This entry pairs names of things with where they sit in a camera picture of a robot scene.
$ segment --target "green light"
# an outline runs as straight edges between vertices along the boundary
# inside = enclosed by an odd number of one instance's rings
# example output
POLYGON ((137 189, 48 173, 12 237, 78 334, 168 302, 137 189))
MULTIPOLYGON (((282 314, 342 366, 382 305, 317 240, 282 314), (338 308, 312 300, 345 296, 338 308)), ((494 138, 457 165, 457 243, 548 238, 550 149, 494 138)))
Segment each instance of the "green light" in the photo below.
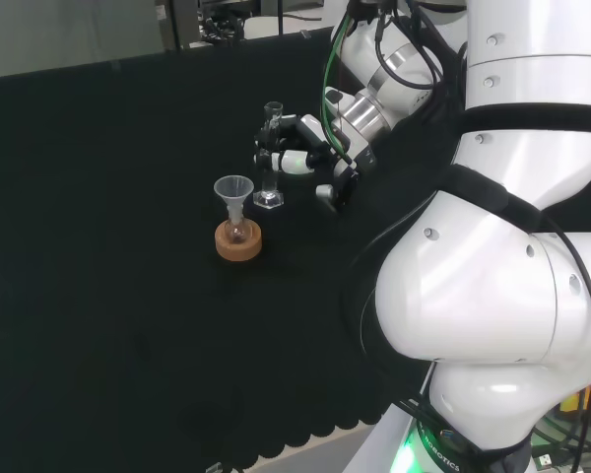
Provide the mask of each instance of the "green light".
POLYGON ((409 473, 415 461, 416 457, 412 451, 412 445, 406 442, 396 452, 396 458, 394 458, 390 473, 409 473))

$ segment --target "black strap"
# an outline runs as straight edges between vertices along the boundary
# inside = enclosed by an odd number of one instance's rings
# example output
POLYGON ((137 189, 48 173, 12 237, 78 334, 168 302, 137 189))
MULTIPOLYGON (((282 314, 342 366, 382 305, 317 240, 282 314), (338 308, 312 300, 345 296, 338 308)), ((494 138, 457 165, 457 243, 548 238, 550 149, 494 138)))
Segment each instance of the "black strap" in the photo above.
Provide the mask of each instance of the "black strap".
POLYGON ((556 130, 591 133, 591 105, 501 103, 469 108, 461 134, 485 130, 556 130))
POLYGON ((438 190, 477 205, 528 234, 536 232, 543 221, 543 213, 532 204, 510 194, 501 184, 464 166, 449 166, 438 190))

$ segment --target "funnel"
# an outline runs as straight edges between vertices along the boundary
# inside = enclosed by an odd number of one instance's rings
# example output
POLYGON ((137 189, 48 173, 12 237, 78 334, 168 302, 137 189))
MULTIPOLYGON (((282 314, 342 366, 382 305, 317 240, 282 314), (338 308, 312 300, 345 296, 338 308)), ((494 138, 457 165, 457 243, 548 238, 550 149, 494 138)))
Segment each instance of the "funnel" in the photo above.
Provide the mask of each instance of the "funnel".
POLYGON ((265 105, 265 126, 262 139, 259 140, 259 153, 265 155, 270 165, 262 169, 261 190, 254 193, 254 204, 266 209, 273 209, 285 202, 283 193, 278 190, 278 172, 273 167, 273 153, 280 152, 280 122, 283 118, 283 105, 270 101, 265 105))
POLYGON ((243 202, 254 184, 242 175, 227 175, 215 182, 215 192, 228 206, 229 218, 215 230, 217 252, 229 261, 247 261, 262 246, 260 227, 243 218, 243 202))
POLYGON ((227 175, 215 182, 215 192, 228 206, 228 215, 233 224, 243 219, 243 202, 254 190, 254 183, 242 175, 227 175))

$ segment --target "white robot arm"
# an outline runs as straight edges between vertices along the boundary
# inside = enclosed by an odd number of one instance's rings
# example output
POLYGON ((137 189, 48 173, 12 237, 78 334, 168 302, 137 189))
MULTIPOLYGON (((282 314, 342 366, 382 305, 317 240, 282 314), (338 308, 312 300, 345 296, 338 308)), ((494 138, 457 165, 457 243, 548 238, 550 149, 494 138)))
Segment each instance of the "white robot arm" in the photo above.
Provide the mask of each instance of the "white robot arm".
MULTIPOLYGON (((499 122, 510 107, 522 124, 476 126, 454 163, 537 209, 571 197, 591 180, 591 130, 522 111, 591 110, 591 0, 469 0, 468 22, 466 109, 499 122)), ((591 276, 591 234, 568 237, 591 276)), ((375 298, 393 348, 437 362, 431 405, 482 450, 524 441, 591 383, 591 299, 555 234, 440 191, 387 256, 375 298)), ((417 457, 430 471, 427 450, 417 457)))

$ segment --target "black cloth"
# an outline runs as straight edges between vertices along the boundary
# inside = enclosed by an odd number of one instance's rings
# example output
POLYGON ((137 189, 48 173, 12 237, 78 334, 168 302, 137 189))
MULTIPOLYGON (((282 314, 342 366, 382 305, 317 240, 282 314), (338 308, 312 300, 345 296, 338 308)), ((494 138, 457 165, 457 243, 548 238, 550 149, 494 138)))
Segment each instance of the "black cloth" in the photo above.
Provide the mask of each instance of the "black cloth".
MULTIPOLYGON (((254 175, 265 102, 317 114, 328 37, 0 79, 0 472, 245 467, 379 419, 394 390, 348 336, 339 288, 429 195, 455 131, 396 130, 340 216, 314 198, 322 176, 284 178, 283 208, 246 204, 261 255, 214 249, 213 183, 254 175)), ((556 214, 566 230, 591 230, 582 195, 556 214)), ((349 281, 350 309, 397 237, 349 281)), ((418 388, 426 364, 399 360, 418 388)))

